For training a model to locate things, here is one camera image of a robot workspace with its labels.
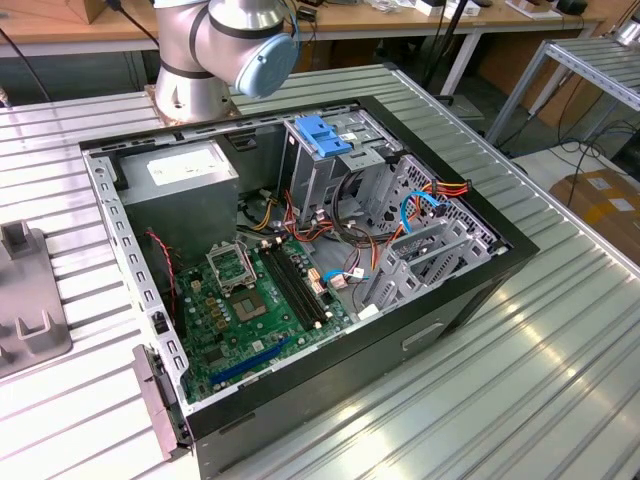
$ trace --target blue drive bay latch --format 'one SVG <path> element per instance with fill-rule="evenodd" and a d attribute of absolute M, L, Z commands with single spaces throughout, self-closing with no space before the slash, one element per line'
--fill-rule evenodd
<path fill-rule="evenodd" d="M 353 147 L 343 142 L 333 127 L 327 125 L 318 115 L 298 118 L 296 126 L 302 136 L 317 148 L 318 154 L 323 158 L 353 150 Z"/>

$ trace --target open computer tower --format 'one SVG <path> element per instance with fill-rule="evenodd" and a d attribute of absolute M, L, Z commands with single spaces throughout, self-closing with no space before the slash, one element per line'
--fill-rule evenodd
<path fill-rule="evenodd" d="M 537 252 L 372 97 L 80 147 L 158 441 L 205 479 L 459 328 Z"/>

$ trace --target aluminum profile table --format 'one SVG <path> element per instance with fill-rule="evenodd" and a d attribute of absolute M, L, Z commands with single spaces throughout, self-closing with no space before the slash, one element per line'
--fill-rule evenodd
<path fill-rule="evenodd" d="M 292 76 L 245 113 L 375 95 L 541 253 L 467 326 L 222 478 L 631 478 L 640 272 L 382 66 Z M 41 228 L 74 348 L 0 380 L 3 478 L 195 479 L 165 464 L 131 369 L 144 343 L 76 143 L 160 125 L 140 93 L 0 111 L 0 221 Z"/>
<path fill-rule="evenodd" d="M 487 141 L 496 142 L 522 96 L 549 58 L 556 60 L 561 66 L 534 103 L 531 108 L 532 113 L 537 111 L 553 93 L 567 69 L 636 112 L 640 111 L 640 52 L 604 37 L 550 40 L 543 42 L 531 59 L 487 133 Z"/>

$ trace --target green circuit board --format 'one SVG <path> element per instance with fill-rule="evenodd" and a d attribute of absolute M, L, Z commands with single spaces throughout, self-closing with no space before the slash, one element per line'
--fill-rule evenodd
<path fill-rule="evenodd" d="M 302 263 L 305 271 L 312 267 L 296 240 L 287 241 L 281 248 L 289 258 Z M 184 295 L 186 336 L 181 343 L 189 358 L 185 375 L 189 403 L 203 400 L 352 324 L 336 297 L 325 295 L 324 300 L 316 298 L 330 312 L 330 318 L 321 328 L 305 331 L 260 260 L 258 250 L 248 250 L 247 254 L 257 277 L 255 286 L 234 290 L 228 297 L 222 294 L 208 262 L 176 275 L 176 283 Z M 236 262 L 228 259 L 225 262 L 234 271 L 227 275 L 224 265 L 216 264 L 221 276 L 237 275 Z M 300 276 L 311 288 L 306 275 Z M 260 354 L 275 350 L 277 355 L 267 361 L 223 382 L 213 381 L 216 374 L 228 373 L 241 362 L 257 361 L 262 358 Z"/>

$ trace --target metal bracket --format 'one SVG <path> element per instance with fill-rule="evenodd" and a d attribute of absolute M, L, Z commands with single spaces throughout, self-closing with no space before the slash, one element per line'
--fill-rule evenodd
<path fill-rule="evenodd" d="M 71 348 L 47 245 L 26 222 L 0 225 L 0 378 Z"/>

